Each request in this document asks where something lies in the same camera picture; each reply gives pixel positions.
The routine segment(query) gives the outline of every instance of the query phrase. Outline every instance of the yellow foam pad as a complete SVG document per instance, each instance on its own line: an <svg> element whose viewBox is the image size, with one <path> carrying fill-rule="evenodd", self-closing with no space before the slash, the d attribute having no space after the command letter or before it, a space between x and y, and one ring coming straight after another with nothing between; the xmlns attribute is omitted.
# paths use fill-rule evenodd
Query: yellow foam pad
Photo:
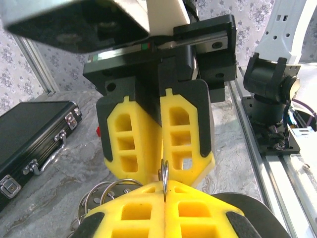
<svg viewBox="0 0 317 238"><path fill-rule="evenodd" d="M237 238L226 217L238 208L176 181L153 182L90 211L105 214L93 238Z"/></svg>
<svg viewBox="0 0 317 238"><path fill-rule="evenodd" d="M106 166L119 179L142 184L158 180L162 134L158 125L135 101L124 97L107 118L113 161Z"/></svg>
<svg viewBox="0 0 317 238"><path fill-rule="evenodd" d="M164 160L169 161L169 178L195 187L214 167L212 151L200 154L197 108L181 95L166 89L160 98ZM188 160L190 168L184 168Z"/></svg>

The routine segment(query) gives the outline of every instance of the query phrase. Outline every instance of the floral wallpaper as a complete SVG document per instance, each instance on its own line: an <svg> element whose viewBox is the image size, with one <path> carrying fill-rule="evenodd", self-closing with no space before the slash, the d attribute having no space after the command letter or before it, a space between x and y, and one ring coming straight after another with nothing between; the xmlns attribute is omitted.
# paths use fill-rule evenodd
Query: floral wallpaper
<svg viewBox="0 0 317 238"><path fill-rule="evenodd" d="M236 54L240 66L247 66L266 25L275 0L198 0L200 19L233 14L237 25ZM317 61L317 10L303 43L301 62Z"/></svg>
<svg viewBox="0 0 317 238"><path fill-rule="evenodd" d="M14 37L3 29L0 17L0 116L43 92Z"/></svg>
<svg viewBox="0 0 317 238"><path fill-rule="evenodd" d="M95 86L83 76L84 64L89 55L69 53L36 43L60 91L94 90Z"/></svg>

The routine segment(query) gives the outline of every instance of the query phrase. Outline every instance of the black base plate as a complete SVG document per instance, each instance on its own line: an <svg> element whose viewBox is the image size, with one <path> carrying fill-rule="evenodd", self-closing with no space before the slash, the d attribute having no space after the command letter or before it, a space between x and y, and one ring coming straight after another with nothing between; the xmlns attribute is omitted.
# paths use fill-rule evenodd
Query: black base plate
<svg viewBox="0 0 317 238"><path fill-rule="evenodd" d="M289 149L285 150L276 150L272 147L274 142L268 140L269 130L265 129L263 126L260 126L252 121L252 105L254 98L253 97L243 97L242 105L248 116L248 121L252 129L254 138L256 139L258 150L261 155L291 155L297 154L300 152L300 147L295 141L293 135L289 135ZM281 125L276 128L277 132L285 132L284 127Z"/></svg>

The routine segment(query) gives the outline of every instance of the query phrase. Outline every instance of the black briefcase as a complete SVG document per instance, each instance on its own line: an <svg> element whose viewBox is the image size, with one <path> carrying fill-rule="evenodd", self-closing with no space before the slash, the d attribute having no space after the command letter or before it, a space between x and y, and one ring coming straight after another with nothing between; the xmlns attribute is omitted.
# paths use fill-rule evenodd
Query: black briefcase
<svg viewBox="0 0 317 238"><path fill-rule="evenodd" d="M69 101L20 103L0 117L0 211L44 172L81 120Z"/></svg>

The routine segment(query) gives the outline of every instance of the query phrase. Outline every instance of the briefcase latch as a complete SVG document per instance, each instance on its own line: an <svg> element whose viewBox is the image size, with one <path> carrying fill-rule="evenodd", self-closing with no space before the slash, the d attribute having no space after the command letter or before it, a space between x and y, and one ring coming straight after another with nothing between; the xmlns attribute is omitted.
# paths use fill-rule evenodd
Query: briefcase latch
<svg viewBox="0 0 317 238"><path fill-rule="evenodd" d="M73 113L67 114L67 116L65 116L65 121L67 122L71 130L75 129L75 127L78 125L78 122L76 121Z"/></svg>
<svg viewBox="0 0 317 238"><path fill-rule="evenodd" d="M21 185L10 175L6 175L0 181L0 191L9 199L13 198L21 190L21 188Z"/></svg>

